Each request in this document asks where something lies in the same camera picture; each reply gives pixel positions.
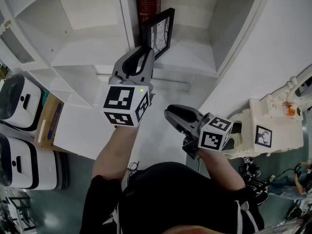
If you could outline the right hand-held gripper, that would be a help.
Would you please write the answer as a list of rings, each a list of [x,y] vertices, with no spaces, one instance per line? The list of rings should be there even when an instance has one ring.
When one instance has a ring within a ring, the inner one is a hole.
[[[197,109],[179,104],[169,105],[164,116],[176,130],[187,133],[192,131],[195,121],[203,118]],[[199,149],[221,152],[234,125],[233,121],[220,116],[213,116],[207,123],[205,121],[201,120],[192,137],[185,137],[183,141],[182,149],[193,159]]]

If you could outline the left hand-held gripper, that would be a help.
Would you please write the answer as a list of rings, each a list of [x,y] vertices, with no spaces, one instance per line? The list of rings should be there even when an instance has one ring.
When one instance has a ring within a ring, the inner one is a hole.
[[[138,62],[144,55],[141,72],[137,74]],[[151,105],[155,52],[151,47],[136,47],[115,65],[109,84],[102,95],[102,111],[108,121],[117,126],[137,127]]]

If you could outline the cardboard box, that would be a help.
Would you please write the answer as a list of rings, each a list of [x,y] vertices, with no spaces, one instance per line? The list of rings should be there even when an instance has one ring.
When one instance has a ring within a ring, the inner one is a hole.
[[[64,103],[52,93],[46,98],[43,110],[40,115],[34,144],[44,149],[66,152],[54,144],[57,126]]]

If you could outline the person's black shirt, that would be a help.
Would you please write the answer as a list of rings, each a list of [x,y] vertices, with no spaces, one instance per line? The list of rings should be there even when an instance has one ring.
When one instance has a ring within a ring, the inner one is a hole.
[[[123,189],[98,175],[87,192],[80,234],[163,234],[176,226],[201,226],[224,234],[264,228],[252,189],[227,192],[176,162],[134,173]]]

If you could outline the white shelf compartment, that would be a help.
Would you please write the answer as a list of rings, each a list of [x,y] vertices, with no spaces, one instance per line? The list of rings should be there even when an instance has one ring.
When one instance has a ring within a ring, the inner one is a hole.
[[[120,0],[127,37],[139,44],[137,0]],[[161,0],[161,12],[175,9],[170,49],[158,69],[219,76],[243,40],[260,0]]]

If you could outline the person's right forearm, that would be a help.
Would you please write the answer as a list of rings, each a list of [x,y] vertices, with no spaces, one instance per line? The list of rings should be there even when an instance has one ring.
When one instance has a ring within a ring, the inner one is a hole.
[[[227,191],[245,188],[245,182],[228,159],[219,152],[199,149],[197,155],[203,160],[211,180]]]

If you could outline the black picture frame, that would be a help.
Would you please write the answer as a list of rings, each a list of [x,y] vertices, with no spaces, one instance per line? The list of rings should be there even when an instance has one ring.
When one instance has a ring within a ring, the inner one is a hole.
[[[154,50],[155,60],[170,48],[174,17],[175,9],[169,8],[141,25],[142,45]]]

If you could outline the red book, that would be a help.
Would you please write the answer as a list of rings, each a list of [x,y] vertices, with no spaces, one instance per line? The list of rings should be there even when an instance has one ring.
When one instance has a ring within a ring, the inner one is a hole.
[[[161,11],[161,0],[136,0],[139,24],[153,18]]]

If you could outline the person's left forearm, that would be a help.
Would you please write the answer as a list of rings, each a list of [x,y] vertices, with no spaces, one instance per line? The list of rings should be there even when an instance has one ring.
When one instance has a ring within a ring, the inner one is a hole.
[[[109,141],[96,158],[92,177],[101,176],[106,180],[122,181],[137,138],[139,127],[118,126]]]

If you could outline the cream dressing table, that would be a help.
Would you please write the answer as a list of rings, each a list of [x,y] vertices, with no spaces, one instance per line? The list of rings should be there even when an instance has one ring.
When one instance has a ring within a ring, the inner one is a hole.
[[[284,115],[283,102],[270,99],[249,99],[249,109],[230,118],[241,125],[239,133],[231,134],[234,147],[223,151],[229,159],[239,157],[256,157],[261,154],[270,155],[276,152],[286,152],[303,146],[303,117],[295,114],[293,117]],[[272,145],[270,148],[255,144],[256,126],[272,130]]]

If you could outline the small framed picture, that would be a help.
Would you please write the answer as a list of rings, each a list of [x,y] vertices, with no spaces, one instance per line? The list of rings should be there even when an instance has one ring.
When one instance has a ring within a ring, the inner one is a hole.
[[[272,145],[273,132],[265,127],[256,126],[255,144],[270,148]]]

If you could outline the oval vanity mirror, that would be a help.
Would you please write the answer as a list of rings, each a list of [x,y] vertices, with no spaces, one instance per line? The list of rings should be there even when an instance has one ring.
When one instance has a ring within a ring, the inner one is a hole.
[[[293,77],[291,79],[291,82],[294,84],[294,87],[290,89],[290,92],[287,95],[287,102],[289,104],[301,107],[303,111],[312,106],[312,92],[304,97],[299,98],[295,98],[295,92],[307,79],[311,77],[312,77],[312,64],[308,66],[304,71],[302,71],[297,77]]]

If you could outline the white and black machine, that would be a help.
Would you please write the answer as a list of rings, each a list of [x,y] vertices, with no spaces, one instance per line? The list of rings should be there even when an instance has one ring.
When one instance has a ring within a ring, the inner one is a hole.
[[[0,134],[0,184],[26,190],[68,186],[67,155]]]
[[[22,74],[0,80],[0,120],[23,131],[35,131],[45,92]]]

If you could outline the black backpack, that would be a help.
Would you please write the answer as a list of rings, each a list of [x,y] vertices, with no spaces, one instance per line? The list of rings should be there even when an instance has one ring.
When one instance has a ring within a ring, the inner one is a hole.
[[[268,199],[267,183],[259,179],[261,171],[253,163],[245,163],[239,168],[246,186],[255,193],[256,203],[258,206],[263,205]]]

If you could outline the small orange box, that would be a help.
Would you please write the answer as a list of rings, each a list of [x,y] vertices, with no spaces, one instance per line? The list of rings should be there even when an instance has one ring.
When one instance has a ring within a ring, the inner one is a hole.
[[[283,112],[284,112],[284,115],[289,116],[289,117],[293,117],[296,113],[295,109],[293,109],[293,106],[289,104],[283,105]]]

